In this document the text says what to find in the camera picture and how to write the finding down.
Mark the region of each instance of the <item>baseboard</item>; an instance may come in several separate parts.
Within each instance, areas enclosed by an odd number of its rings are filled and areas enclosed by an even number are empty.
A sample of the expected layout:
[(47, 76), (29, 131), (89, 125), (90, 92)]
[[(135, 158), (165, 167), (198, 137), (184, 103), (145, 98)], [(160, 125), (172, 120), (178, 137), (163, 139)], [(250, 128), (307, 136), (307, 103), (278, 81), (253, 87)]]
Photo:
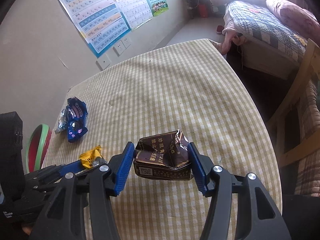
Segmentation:
[(182, 22), (180, 22), (168, 35), (166, 35), (159, 43), (156, 45), (152, 50), (160, 49), (165, 47), (169, 41), (178, 33), (179, 30), (189, 21), (189, 19), (186, 19)]

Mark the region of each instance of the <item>desk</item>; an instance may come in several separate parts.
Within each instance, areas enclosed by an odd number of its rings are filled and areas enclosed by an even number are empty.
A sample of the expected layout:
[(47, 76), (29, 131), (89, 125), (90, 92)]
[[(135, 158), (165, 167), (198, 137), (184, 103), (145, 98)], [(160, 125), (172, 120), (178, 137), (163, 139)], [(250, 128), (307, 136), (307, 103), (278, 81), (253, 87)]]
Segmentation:
[[(74, 96), (88, 106), (89, 131), (73, 144), (65, 134), (53, 134), (44, 166), (75, 161), (98, 144), (109, 160), (127, 141), (136, 145), (141, 137), (180, 128), (214, 164), (241, 176), (257, 174), (282, 209), (276, 157), (265, 125), (209, 40), (153, 50), (107, 68), (73, 87), (61, 108)], [(124, 191), (112, 198), (122, 240), (199, 239), (209, 203), (193, 179), (148, 180), (137, 177), (133, 168)], [(235, 204), (233, 198), (230, 239), (236, 229)]]

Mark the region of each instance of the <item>silver screw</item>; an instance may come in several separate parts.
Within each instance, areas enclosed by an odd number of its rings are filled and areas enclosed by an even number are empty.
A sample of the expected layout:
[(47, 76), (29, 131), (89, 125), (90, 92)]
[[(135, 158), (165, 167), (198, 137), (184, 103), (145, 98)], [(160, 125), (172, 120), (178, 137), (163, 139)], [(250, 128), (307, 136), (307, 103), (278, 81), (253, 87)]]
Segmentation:
[(257, 176), (256, 176), (256, 174), (254, 174), (254, 173), (249, 173), (249, 174), (248, 174), (248, 178), (253, 180), (253, 179), (256, 179)]
[(102, 166), (100, 166), (99, 170), (100, 171), (107, 171), (107, 170), (109, 170), (109, 167), (107, 165), (102, 165)]
[(222, 171), (222, 167), (220, 167), (220, 166), (214, 166), (213, 167), (213, 170), (215, 171), (215, 172), (221, 172)]
[(66, 179), (71, 179), (73, 178), (73, 173), (72, 172), (68, 172), (66, 175), (64, 175), (66, 177)]

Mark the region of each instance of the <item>brown box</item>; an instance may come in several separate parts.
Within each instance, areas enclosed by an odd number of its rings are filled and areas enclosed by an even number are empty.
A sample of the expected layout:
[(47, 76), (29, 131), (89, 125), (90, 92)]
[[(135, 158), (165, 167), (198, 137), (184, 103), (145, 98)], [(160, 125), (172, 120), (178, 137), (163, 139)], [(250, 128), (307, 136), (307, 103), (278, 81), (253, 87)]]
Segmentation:
[(136, 174), (147, 179), (191, 179), (188, 143), (179, 129), (141, 138), (134, 151)]

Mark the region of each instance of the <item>electrical outlet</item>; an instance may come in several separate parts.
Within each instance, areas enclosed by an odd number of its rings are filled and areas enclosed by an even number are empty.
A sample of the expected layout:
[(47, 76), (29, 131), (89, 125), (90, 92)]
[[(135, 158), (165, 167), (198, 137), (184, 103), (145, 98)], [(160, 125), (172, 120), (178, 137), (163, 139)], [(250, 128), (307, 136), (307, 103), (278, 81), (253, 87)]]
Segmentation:
[(107, 54), (105, 53), (101, 57), (98, 58), (96, 63), (100, 66), (100, 68), (102, 70), (105, 70), (111, 64), (111, 61), (108, 58)]
[(126, 49), (131, 45), (131, 40), (128, 37), (123, 38), (121, 41)]
[(119, 40), (113, 47), (113, 50), (120, 56), (125, 51), (125, 46), (122, 41)]

